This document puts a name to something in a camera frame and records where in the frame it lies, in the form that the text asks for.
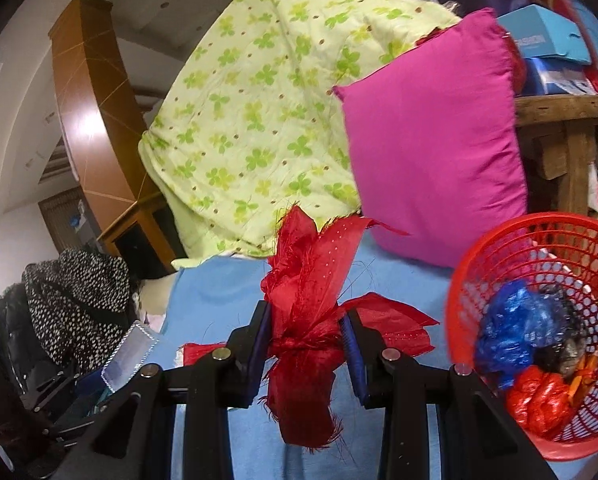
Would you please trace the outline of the red plastic bag trash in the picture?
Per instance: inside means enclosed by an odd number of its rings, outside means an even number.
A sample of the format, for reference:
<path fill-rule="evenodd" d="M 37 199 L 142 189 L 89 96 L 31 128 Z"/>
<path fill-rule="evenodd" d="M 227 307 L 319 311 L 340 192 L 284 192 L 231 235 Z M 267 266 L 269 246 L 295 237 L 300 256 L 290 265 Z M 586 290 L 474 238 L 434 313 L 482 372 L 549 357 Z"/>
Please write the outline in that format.
<path fill-rule="evenodd" d="M 557 437 L 574 414 L 570 387 L 557 373 L 529 366 L 505 393 L 505 406 L 517 424 L 544 439 Z"/>

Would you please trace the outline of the red fabric scrap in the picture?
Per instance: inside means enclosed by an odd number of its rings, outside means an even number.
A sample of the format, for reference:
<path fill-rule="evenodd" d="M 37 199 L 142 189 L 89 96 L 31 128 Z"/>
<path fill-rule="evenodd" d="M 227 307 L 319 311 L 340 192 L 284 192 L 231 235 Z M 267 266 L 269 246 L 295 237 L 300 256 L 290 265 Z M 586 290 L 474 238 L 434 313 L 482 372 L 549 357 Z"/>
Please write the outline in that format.
<path fill-rule="evenodd" d="M 362 323 L 406 356 L 432 351 L 427 333 L 436 320 L 402 302 L 368 292 L 338 297 L 364 232 L 375 220 L 351 214 L 322 228 L 299 206 L 282 219 L 271 269 L 261 282 L 272 306 L 264 403 L 288 444 L 320 450 L 335 441 L 341 425 L 330 411 L 336 369 L 344 362 L 340 318 L 357 310 Z"/>

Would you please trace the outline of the black plastic bag trash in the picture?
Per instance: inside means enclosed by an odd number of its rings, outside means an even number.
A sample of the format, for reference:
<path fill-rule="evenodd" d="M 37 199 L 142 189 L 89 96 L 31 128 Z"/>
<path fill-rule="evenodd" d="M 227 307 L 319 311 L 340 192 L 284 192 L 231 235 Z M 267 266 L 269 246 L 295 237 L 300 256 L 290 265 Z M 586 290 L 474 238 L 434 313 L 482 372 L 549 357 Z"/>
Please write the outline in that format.
<path fill-rule="evenodd" d="M 573 301 L 558 284 L 542 285 L 538 291 L 552 310 L 557 326 L 550 333 L 550 344 L 536 348 L 533 363 L 544 372 L 558 373 L 571 380 L 585 354 L 585 326 Z"/>

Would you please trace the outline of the magenta pillow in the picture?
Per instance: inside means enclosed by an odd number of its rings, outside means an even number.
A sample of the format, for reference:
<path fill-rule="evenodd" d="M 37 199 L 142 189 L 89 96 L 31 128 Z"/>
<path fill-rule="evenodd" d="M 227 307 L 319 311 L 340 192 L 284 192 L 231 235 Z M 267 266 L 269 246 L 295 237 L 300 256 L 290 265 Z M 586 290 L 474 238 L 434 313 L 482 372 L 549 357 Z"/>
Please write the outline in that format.
<path fill-rule="evenodd" d="M 527 211 L 512 55 L 490 9 L 337 86 L 362 213 L 376 243 L 454 268 Z"/>

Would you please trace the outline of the brown wooden wardrobe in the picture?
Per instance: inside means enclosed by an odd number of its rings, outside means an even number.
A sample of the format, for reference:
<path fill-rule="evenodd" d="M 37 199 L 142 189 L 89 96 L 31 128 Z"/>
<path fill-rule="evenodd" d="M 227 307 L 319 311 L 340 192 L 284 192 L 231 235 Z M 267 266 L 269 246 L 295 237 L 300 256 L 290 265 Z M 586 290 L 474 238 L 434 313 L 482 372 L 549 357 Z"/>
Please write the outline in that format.
<path fill-rule="evenodd" d="M 146 129 L 106 0 L 71 0 L 52 25 L 52 72 L 64 143 L 99 243 L 140 278 L 172 273 L 160 224 L 168 204 L 138 154 Z"/>

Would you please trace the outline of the wooden shelf table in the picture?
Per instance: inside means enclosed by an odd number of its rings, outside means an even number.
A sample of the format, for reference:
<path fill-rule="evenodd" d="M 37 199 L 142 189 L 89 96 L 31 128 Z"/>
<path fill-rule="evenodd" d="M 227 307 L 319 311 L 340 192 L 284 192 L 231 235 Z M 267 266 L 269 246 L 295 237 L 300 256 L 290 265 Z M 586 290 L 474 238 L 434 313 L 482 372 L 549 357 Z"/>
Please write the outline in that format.
<path fill-rule="evenodd" d="M 524 96 L 515 104 L 528 211 L 588 214 L 598 96 Z"/>

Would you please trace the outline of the clear plastic packet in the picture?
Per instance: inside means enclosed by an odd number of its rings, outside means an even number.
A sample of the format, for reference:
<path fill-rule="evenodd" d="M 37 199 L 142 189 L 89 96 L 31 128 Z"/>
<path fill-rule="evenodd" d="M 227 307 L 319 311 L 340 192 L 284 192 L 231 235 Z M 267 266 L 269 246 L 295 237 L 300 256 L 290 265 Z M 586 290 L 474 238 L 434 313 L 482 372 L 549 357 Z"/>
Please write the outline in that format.
<path fill-rule="evenodd" d="M 101 370 L 101 378 L 111 392 L 124 387 L 147 363 L 160 336 L 148 325 L 135 321 L 122 336 Z"/>

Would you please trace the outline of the green clover print quilt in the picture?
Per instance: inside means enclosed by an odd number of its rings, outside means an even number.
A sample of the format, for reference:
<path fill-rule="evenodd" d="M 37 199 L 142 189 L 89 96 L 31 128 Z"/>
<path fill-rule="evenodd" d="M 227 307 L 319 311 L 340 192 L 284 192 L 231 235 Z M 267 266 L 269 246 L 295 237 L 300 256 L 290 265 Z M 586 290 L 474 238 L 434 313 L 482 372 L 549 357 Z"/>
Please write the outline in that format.
<path fill-rule="evenodd" d="M 191 268 L 266 257 L 299 205 L 317 224 L 361 202 L 337 86 L 456 16 L 425 0 L 233 0 L 188 58 L 138 152 Z"/>

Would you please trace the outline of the red plastic mesh basket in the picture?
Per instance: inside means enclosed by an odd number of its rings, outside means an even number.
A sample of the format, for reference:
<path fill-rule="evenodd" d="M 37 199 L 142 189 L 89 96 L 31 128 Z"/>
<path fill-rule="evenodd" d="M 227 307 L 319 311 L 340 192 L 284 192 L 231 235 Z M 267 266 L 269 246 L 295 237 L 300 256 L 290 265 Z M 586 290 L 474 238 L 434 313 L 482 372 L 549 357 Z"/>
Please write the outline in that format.
<path fill-rule="evenodd" d="M 492 229 L 454 271 L 448 352 L 546 460 L 598 452 L 598 221 L 543 212 Z"/>

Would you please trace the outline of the black white dotted garment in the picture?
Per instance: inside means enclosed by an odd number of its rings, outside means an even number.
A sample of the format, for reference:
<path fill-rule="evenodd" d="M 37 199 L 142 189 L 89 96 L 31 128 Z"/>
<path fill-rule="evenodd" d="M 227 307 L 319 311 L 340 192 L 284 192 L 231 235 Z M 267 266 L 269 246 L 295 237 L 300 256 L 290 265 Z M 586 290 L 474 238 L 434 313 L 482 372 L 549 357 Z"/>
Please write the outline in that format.
<path fill-rule="evenodd" d="M 120 257 L 67 249 L 28 264 L 22 284 L 42 348 L 80 375 L 103 367 L 135 320 L 130 271 Z"/>

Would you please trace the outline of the light blue shoe box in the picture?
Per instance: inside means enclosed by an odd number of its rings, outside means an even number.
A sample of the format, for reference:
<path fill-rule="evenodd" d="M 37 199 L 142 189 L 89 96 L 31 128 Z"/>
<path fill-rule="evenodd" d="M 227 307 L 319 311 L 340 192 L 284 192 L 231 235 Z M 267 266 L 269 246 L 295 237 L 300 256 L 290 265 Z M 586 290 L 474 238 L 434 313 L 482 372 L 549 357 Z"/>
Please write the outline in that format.
<path fill-rule="evenodd" d="M 591 53 L 575 22 L 560 14 L 530 4 L 497 18 L 509 32 L 524 58 L 560 58 L 591 65 Z"/>

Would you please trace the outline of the blue plastic bag trash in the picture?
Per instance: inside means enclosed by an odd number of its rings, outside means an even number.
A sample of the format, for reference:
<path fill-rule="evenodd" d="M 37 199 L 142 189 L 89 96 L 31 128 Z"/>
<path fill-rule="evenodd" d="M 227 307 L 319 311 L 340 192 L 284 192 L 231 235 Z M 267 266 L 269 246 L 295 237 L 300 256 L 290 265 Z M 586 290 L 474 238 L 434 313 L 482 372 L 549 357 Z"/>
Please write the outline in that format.
<path fill-rule="evenodd" d="M 550 344 L 557 323 L 538 289 L 525 280 L 504 284 L 482 316 L 474 364 L 498 391 L 512 388 L 515 378 L 534 361 L 536 348 Z"/>

